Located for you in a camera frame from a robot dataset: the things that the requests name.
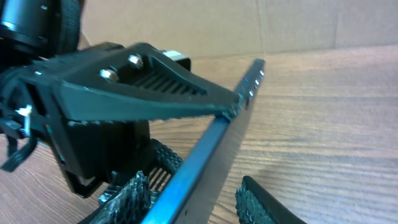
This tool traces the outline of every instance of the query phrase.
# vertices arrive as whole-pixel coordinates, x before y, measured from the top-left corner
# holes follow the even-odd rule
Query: wall
[[[398,43],[397,0],[86,0],[83,33],[193,58]]]

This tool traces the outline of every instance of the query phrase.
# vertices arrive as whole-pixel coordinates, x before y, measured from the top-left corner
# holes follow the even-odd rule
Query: metal screw
[[[110,82],[118,82],[119,81],[118,74],[116,74],[116,72],[112,69],[102,69],[101,71],[99,71],[99,75],[101,75],[101,77],[103,77],[104,79],[106,79]]]
[[[144,61],[142,60],[142,57],[138,55],[130,55],[129,62],[133,68],[142,69],[144,67]]]

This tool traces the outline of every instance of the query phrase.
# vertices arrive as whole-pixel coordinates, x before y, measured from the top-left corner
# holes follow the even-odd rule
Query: black mechanical device
[[[42,141],[70,190],[109,187],[81,223],[206,223],[264,78],[255,60],[234,91],[194,75],[190,59],[149,44],[77,51],[77,0],[0,1],[0,128],[12,172]],[[183,161],[151,139],[149,121],[213,115]],[[17,149],[18,139],[29,138]],[[303,223],[250,177],[241,223]]]

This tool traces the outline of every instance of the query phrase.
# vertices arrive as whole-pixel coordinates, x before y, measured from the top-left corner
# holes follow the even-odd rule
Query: wooden table
[[[266,79],[209,223],[238,223],[244,175],[308,223],[398,223],[398,46],[209,58],[193,71],[233,88],[256,57]],[[155,121],[152,136],[186,157],[210,120]],[[100,193],[71,194],[45,147],[0,180],[0,223],[76,223]]]

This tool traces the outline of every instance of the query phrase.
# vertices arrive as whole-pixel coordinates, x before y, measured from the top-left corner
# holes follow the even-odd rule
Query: bolt
[[[99,75],[110,82],[116,83],[119,81],[118,74],[112,69],[101,69]]]
[[[138,55],[130,55],[129,62],[133,68],[142,69],[144,67],[144,61]]]

